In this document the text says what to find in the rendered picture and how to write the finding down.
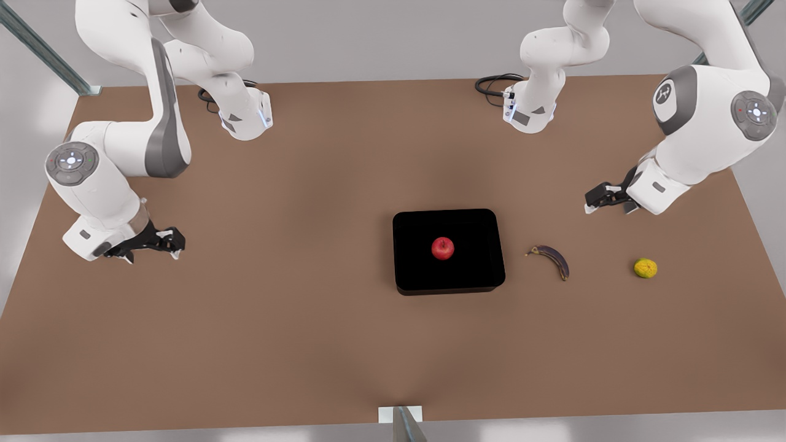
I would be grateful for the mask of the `overripe dark banana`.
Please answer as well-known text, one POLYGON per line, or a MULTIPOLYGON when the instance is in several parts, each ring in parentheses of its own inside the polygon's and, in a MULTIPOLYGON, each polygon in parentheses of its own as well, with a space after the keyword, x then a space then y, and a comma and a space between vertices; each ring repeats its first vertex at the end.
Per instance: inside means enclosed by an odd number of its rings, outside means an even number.
POLYGON ((545 246, 544 244, 536 244, 536 246, 533 246, 525 253, 525 255, 532 254, 542 255, 543 257, 552 260, 558 268, 559 277, 561 277, 563 281, 568 280, 568 277, 570 276, 570 269, 566 258, 564 258, 564 256, 558 250, 551 248, 550 246, 545 246))

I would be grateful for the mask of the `black rectangular tray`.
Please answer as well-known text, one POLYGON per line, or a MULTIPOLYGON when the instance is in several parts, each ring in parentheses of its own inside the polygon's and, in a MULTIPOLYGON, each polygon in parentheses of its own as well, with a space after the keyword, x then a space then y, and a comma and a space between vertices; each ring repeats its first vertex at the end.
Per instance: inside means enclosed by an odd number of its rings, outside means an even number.
POLYGON ((489 209, 399 212, 392 230, 402 295, 487 293, 505 282, 499 227, 489 209))

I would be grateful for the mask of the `silver frame post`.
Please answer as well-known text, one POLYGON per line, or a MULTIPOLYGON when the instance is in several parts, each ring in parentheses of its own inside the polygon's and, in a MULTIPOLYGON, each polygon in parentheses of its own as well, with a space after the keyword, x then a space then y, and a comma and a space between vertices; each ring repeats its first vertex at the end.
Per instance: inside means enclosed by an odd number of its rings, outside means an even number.
POLYGON ((693 40, 701 48, 693 64, 734 69, 768 68, 750 36, 749 27, 780 0, 741 0, 744 5, 739 9, 734 6, 736 1, 706 0, 707 5, 720 9, 700 17, 704 34, 693 40))
POLYGON ((381 406, 377 409, 378 422, 392 424, 394 442, 427 442, 420 424, 422 406, 381 406))
POLYGON ((102 87, 90 85, 6 2, 0 0, 0 25, 16 37, 48 69, 80 97, 98 96, 102 87))

